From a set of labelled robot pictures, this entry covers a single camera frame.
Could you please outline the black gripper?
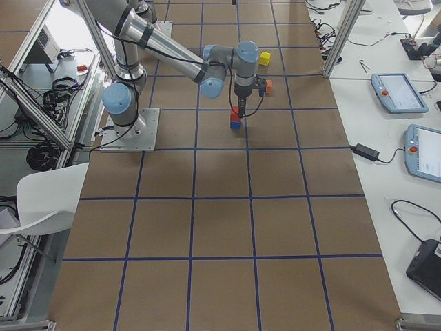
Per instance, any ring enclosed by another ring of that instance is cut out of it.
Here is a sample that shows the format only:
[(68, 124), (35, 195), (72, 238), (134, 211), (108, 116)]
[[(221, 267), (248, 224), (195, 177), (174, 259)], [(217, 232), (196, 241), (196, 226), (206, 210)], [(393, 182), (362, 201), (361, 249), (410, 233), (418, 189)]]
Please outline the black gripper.
[(247, 97), (253, 90), (257, 90), (259, 97), (264, 97), (267, 93), (267, 80), (258, 74), (250, 77), (242, 77), (239, 74), (234, 76), (234, 93), (238, 97), (238, 116), (244, 117), (246, 112)]

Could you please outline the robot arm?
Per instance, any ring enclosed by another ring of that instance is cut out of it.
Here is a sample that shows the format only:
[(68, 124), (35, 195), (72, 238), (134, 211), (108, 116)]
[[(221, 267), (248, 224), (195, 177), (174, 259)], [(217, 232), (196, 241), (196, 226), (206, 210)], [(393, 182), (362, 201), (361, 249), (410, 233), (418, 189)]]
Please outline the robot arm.
[(139, 50), (177, 69), (194, 83), (204, 97), (218, 97), (228, 72), (238, 97), (238, 117), (246, 116), (247, 98), (257, 90), (267, 93), (267, 81), (258, 76), (258, 46), (242, 41), (236, 47), (207, 45), (200, 57), (167, 36), (156, 26), (156, 15), (140, 11), (137, 1), (87, 1), (96, 25), (110, 32), (115, 42), (116, 82), (103, 93), (103, 105), (113, 121), (118, 139), (140, 137), (146, 127), (139, 111), (139, 97), (147, 81)]

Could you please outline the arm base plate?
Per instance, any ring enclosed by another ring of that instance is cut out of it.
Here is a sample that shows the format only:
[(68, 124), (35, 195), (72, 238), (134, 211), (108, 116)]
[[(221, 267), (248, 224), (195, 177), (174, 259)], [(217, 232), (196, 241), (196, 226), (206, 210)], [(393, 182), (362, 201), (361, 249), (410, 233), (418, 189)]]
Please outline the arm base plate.
[(173, 23), (171, 21), (156, 21), (154, 23), (154, 26), (158, 31), (161, 31), (163, 34), (167, 35), (168, 37), (172, 36)]
[(140, 152), (154, 151), (156, 145), (156, 135), (160, 116), (159, 108), (142, 108), (139, 110), (139, 119), (134, 127), (125, 134), (122, 127), (116, 130), (106, 130), (101, 139), (102, 152)]

